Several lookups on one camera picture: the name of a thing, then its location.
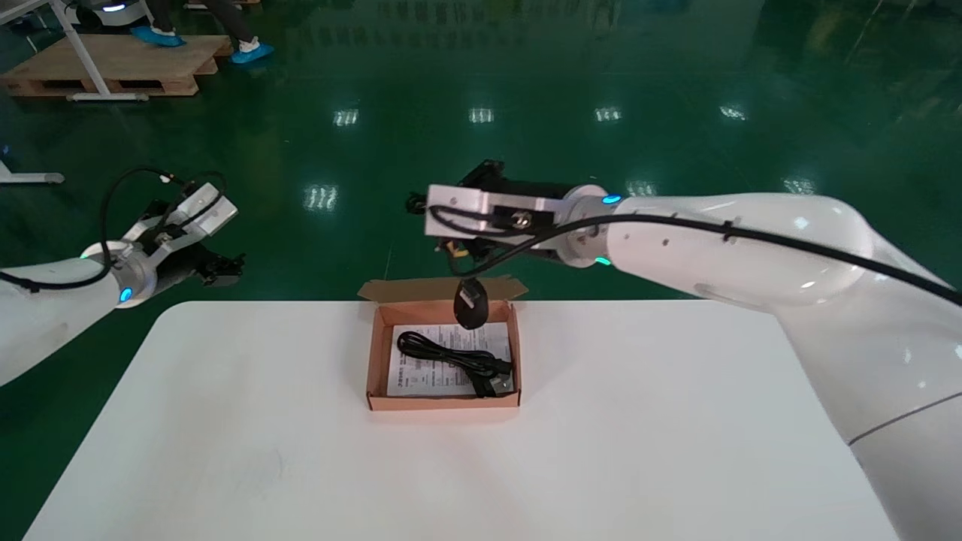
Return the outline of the black cloth-covered right gripper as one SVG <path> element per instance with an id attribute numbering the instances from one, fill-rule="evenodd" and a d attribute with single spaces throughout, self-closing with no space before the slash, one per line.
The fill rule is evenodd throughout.
<path id="1" fill-rule="evenodd" d="M 512 180 L 503 174 L 504 162 L 486 159 L 464 175 L 458 187 L 481 189 L 490 194 L 518 195 L 526 198 L 564 199 L 578 185 L 576 183 L 550 183 Z M 427 196 L 410 192 L 408 213 L 424 216 Z M 446 256 L 451 277 L 471 278 L 483 273 L 486 263 L 486 245 L 479 239 L 453 239 L 441 237 L 439 251 Z"/>

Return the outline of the black cloth-covered left gripper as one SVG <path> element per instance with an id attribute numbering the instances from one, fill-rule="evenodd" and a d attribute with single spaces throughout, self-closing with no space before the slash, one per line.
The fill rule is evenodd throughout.
<path id="1" fill-rule="evenodd" d="M 245 257 L 226 258 L 206 249 L 202 243 L 190 244 L 172 253 L 158 266 L 158 287 L 170 288 L 190 277 L 199 277 L 203 287 L 230 287 L 244 274 Z"/>

